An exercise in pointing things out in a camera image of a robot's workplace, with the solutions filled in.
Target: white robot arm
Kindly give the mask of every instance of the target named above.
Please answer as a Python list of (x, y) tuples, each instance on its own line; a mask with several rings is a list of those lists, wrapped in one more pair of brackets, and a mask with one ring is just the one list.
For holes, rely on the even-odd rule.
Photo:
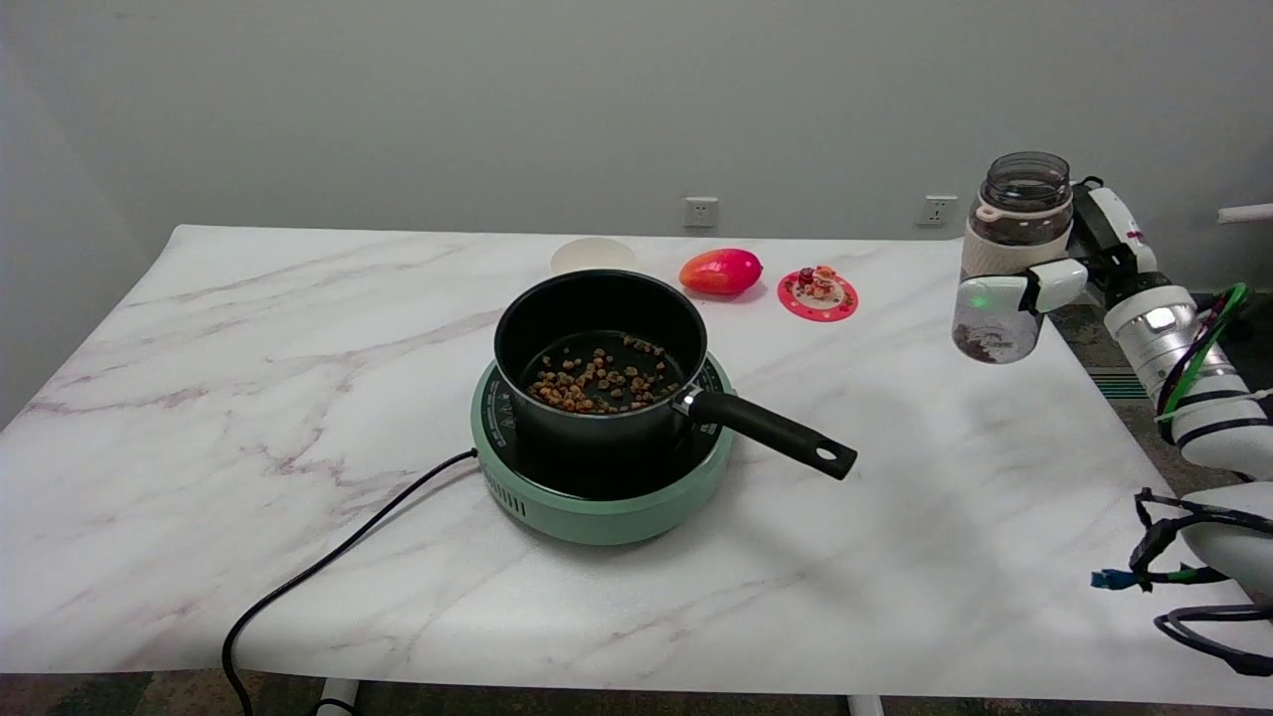
[[(970, 276), (960, 284), (959, 301), (1045, 313), (1088, 292), (1104, 302), (1106, 330), (1157, 405), (1164, 440), (1189, 462), (1231, 470), (1250, 480), (1197, 492), (1183, 501), (1147, 492), (1138, 496), (1137, 511), (1147, 527), (1146, 540), (1132, 559), (1139, 575), (1106, 571), (1094, 575), (1094, 586), (1123, 589), (1138, 584), (1150, 589), (1152, 585), (1144, 580), (1148, 562), (1161, 552), (1164, 540), (1170, 541), (1179, 531), (1208, 568), (1176, 575), (1188, 572), (1195, 581), (1234, 578), (1273, 595), (1273, 426), (1258, 403), (1263, 395), (1253, 394), (1220, 345), (1213, 338), (1208, 340), (1223, 306), (1199, 315), (1189, 292), (1158, 271), (1157, 259), (1132, 213), (1100, 180), (1092, 177), (1074, 186), (1073, 209), (1066, 259), (1016, 275)], [(1181, 381), (1186, 372), (1189, 380)], [(1180, 390), (1181, 385), (1189, 387)], [(1144, 502), (1180, 507), (1189, 515), (1152, 522)], [(1113, 584), (1105, 581), (1109, 578), (1132, 581)], [(1207, 614), (1214, 609), (1231, 610), (1226, 613), (1231, 618), (1232, 610), (1250, 608), (1212, 608)], [(1269, 617), (1253, 610), (1246, 618)], [(1227, 650), (1179, 623), (1192, 618), (1207, 617), (1174, 613), (1161, 619), (1180, 632), (1164, 624), (1160, 628), (1181, 643), (1226, 659), (1239, 671), (1273, 674), (1273, 659)], [(1189, 636), (1178, 636), (1183, 632)]]

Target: marble countertop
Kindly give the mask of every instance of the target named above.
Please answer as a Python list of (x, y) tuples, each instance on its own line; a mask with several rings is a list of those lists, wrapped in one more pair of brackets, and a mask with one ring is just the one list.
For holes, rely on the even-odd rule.
[[(471, 445), (500, 311), (569, 238), (179, 227), (0, 434), (0, 670), (215, 666), (243, 609)], [(665, 279), (709, 247), (761, 257), (765, 289), (699, 302), (712, 350), (742, 395), (858, 448), (849, 478), (740, 440), (684, 526), (586, 548), (516, 525), (462, 464), (262, 613), (244, 668), (1273, 703), (1151, 624), (1234, 585), (1087, 586), (1141, 538), (1132, 494), (1165, 484), (1050, 326), (1013, 366), (951, 345), (957, 241), (625, 241)], [(812, 264), (853, 282), (855, 316), (778, 304)]]

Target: white pipe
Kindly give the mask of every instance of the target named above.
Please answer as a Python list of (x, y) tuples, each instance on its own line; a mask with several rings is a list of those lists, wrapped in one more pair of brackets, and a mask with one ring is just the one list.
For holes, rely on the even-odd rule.
[(1220, 210), (1218, 223), (1245, 224), (1246, 222), (1273, 220), (1273, 204), (1251, 204), (1250, 206), (1227, 206)]
[[(358, 679), (327, 679), (322, 683), (321, 698), (335, 698), (354, 706), (354, 698), (356, 697)], [(349, 711), (339, 706), (327, 705), (318, 707), (318, 716), (349, 716)]]
[(878, 696), (850, 696), (849, 713), (853, 716), (883, 716), (883, 702)]

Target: red mango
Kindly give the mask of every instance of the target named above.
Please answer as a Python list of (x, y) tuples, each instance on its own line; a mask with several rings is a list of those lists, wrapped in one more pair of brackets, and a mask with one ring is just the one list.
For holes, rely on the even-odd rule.
[(742, 248), (717, 248), (686, 261), (681, 284), (701, 293), (732, 296), (760, 280), (760, 259)]

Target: food in pan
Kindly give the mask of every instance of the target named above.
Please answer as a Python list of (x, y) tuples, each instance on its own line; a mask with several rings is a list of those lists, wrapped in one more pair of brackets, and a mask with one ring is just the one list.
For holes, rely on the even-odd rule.
[[(663, 357), (662, 347), (631, 335), (622, 336), (624, 352), (631, 352), (630, 359), (647, 359), (648, 355)], [(530, 386), (530, 395), (559, 410), (608, 415), (626, 413), (663, 400), (680, 387), (666, 380), (668, 364), (659, 361), (653, 373), (642, 375), (636, 366), (626, 364), (622, 355), (611, 355), (603, 348), (588, 352), (587, 357), (574, 358), (570, 349), (560, 358), (560, 371), (540, 371)], [(544, 355), (540, 363), (550, 368), (556, 359)], [(612, 405), (610, 400), (617, 401)]]

